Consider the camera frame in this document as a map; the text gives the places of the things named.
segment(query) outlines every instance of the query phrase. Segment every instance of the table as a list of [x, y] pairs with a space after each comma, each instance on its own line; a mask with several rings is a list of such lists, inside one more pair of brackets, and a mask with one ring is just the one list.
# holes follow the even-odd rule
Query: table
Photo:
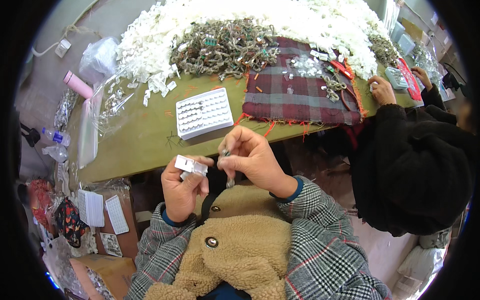
[[[386, 79], [384, 71], [385, 67], [379, 65], [377, 73]], [[148, 107], [142, 105], [147, 84], [141, 84], [138, 88], [139, 92], [127, 101], [124, 105], [125, 110], [121, 112], [123, 116], [128, 116], [127, 121], [112, 136], [99, 138], [96, 159], [77, 172], [75, 170], [70, 171], [71, 187], [75, 187], [77, 183], [75, 173], [79, 181], [99, 182], [165, 166], [177, 154], [203, 156], [217, 154], [218, 145], [233, 127], [216, 130], [183, 141], [177, 136], [175, 117], [166, 116], [165, 111], [170, 110], [172, 115], [175, 116], [175, 103], [177, 101], [210, 91], [213, 87], [219, 85], [227, 89], [233, 119], [237, 120], [242, 114], [243, 90], [246, 87], [245, 79], [241, 79], [236, 84], [238, 80], [235, 78], [226, 79], [223, 82], [207, 75], [196, 77], [182, 74], [181, 78], [181, 80], [176, 78], [177, 87], [169, 92], [165, 98], [160, 93], [152, 93], [148, 101]], [[120, 83], [126, 93], [132, 91], [126, 87], [129, 82], [125, 79]], [[375, 115], [378, 105], [372, 98], [369, 85], [365, 80], [359, 78], [356, 78], [356, 82], [362, 96], [363, 107], [368, 110], [368, 116]], [[194, 89], [184, 97], [185, 90], [190, 89], [189, 85], [198, 87], [198, 89]], [[407, 91], [395, 90], [395, 94], [397, 103], [403, 107], [408, 108], [422, 104], [419, 101], [412, 100]], [[76, 161], [77, 158], [81, 108], [81, 103], [75, 106], [67, 129], [72, 138], [71, 145], [68, 148], [71, 162]], [[267, 123], [253, 120], [244, 120], [241, 125], [262, 135], [267, 132], [269, 127]], [[309, 133], [328, 128], [330, 127], [311, 125]], [[269, 142], [285, 140], [302, 135], [304, 130], [304, 127], [298, 124], [292, 124], [291, 126], [277, 124], [267, 135], [267, 139]]]

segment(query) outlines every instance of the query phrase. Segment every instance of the plastic bottle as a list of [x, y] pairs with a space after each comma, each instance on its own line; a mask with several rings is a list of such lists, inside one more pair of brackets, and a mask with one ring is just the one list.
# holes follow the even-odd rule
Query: plastic bottle
[[70, 135], [66, 132], [59, 132], [55, 129], [42, 129], [42, 133], [47, 136], [51, 141], [57, 142], [59, 144], [68, 147], [70, 145]]

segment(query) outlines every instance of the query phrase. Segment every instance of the red plaid fabric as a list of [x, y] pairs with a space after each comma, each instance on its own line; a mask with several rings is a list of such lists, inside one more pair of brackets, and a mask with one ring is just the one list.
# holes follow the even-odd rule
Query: red plaid fabric
[[[351, 111], [345, 108], [341, 99], [333, 103], [326, 97], [326, 91], [321, 89], [325, 86], [323, 79], [302, 78], [295, 69], [292, 69], [294, 78], [286, 81], [285, 74], [282, 73], [287, 70], [285, 59], [301, 54], [312, 57], [311, 48], [308, 44], [284, 37], [278, 37], [276, 41], [281, 50], [276, 65], [263, 69], [258, 73], [257, 80], [256, 72], [250, 70], [245, 103], [242, 107], [244, 113], [257, 119], [312, 121], [329, 125], [355, 125], [362, 121], [363, 116], [358, 104], [348, 92], [344, 91], [343, 94]], [[353, 91], [352, 82], [343, 75], [340, 75], [340, 78]], [[289, 84], [293, 88], [292, 95], [287, 94]]]

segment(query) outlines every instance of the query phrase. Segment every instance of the gray checked coat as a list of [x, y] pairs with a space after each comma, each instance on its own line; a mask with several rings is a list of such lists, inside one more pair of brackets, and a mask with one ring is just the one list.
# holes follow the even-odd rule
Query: gray checked coat
[[[285, 275], [287, 299], [391, 299], [388, 287], [370, 274], [346, 210], [318, 185], [296, 178], [298, 192], [276, 203], [285, 219], [293, 220]], [[151, 226], [138, 243], [137, 272], [125, 299], [143, 299], [156, 282], [171, 285], [179, 271], [195, 217], [183, 227], [173, 227], [162, 218], [164, 209], [165, 203], [157, 206]]]

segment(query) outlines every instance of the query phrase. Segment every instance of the metal snap button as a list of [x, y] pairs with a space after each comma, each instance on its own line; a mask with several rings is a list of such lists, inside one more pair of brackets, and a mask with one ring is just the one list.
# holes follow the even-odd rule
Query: metal snap button
[[218, 241], [213, 238], [213, 237], [208, 237], [205, 239], [205, 245], [208, 247], [208, 248], [216, 248], [218, 247]]

